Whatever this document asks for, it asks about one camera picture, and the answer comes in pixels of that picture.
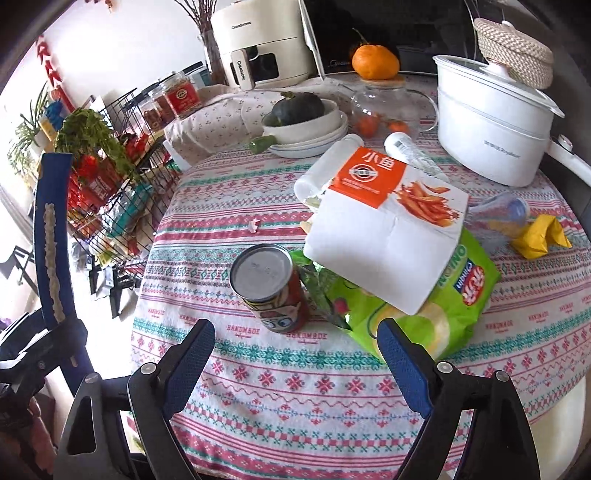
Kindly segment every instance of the tin can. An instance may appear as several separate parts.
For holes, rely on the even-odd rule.
[[[276,244],[254,245],[238,255],[230,286],[261,323],[275,333],[290,333],[308,320],[300,277],[289,252]]]

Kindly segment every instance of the floral cloth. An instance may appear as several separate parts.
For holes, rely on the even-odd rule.
[[[338,84],[332,79],[315,78],[277,90],[243,92],[223,85],[205,87],[199,90],[204,107],[184,120],[170,123],[166,138],[190,165],[195,165],[230,146],[260,137],[262,119],[282,99],[281,91],[314,92],[321,98],[334,100],[341,110],[347,111],[349,98],[339,93]]]
[[[419,145],[474,199],[506,191],[455,163],[434,134]],[[313,161],[218,153],[181,179],[160,223],[135,311],[133,359],[158,361],[199,318],[215,325],[211,358],[171,421],[198,471],[244,480],[389,480],[421,427],[388,369],[348,335],[318,315],[298,332],[271,333],[230,289],[230,266],[245,248],[302,247],[299,223],[310,212],[293,184]],[[573,247],[535,261],[498,251],[502,280],[491,306],[450,361],[475,375],[506,370],[533,421],[588,368],[591,245],[543,174],[517,194],[532,215],[557,216]],[[251,233],[254,219],[260,226]],[[462,415],[447,469],[457,466],[469,422]]]

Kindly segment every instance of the white bowl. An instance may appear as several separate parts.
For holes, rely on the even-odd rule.
[[[294,150],[299,148],[312,147],[314,145],[323,145],[327,141],[333,140],[335,138],[340,138],[340,136],[342,136],[342,133],[347,131],[347,129],[349,128],[349,119],[347,118],[347,115],[345,115],[343,112],[340,113],[340,122],[341,123],[336,130],[326,135],[322,135],[321,137],[306,140],[305,142],[275,144],[273,145],[273,148],[275,148],[276,150]]]
[[[324,115],[299,124],[268,127],[267,116],[262,120],[263,135],[273,135],[280,144],[293,144],[313,140],[335,131],[341,122],[340,111],[332,100],[322,100]]]
[[[333,143],[340,140],[347,134],[347,130],[344,130],[338,137],[333,138],[328,141],[324,141],[321,144],[314,144],[308,145],[303,148],[293,148],[290,150],[286,149],[279,149],[276,148],[277,145],[272,145],[269,147],[269,152],[277,155],[278,157],[283,158],[309,158],[309,157],[317,157],[318,155],[322,155],[325,151],[327,151]]]

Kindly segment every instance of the green chip bag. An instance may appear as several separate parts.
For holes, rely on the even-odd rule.
[[[301,251],[291,256],[316,307],[382,361],[376,333],[386,318],[395,319],[408,338],[423,345],[434,359],[465,346],[501,276],[474,237],[463,229],[454,254],[426,302],[416,315],[406,315],[312,262]]]

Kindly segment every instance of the stacked plates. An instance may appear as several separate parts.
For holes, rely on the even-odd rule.
[[[333,132],[305,142],[272,145],[269,147],[269,151],[284,158],[316,157],[322,155],[333,143],[343,138],[347,134],[348,127],[347,116],[341,112],[340,125]]]

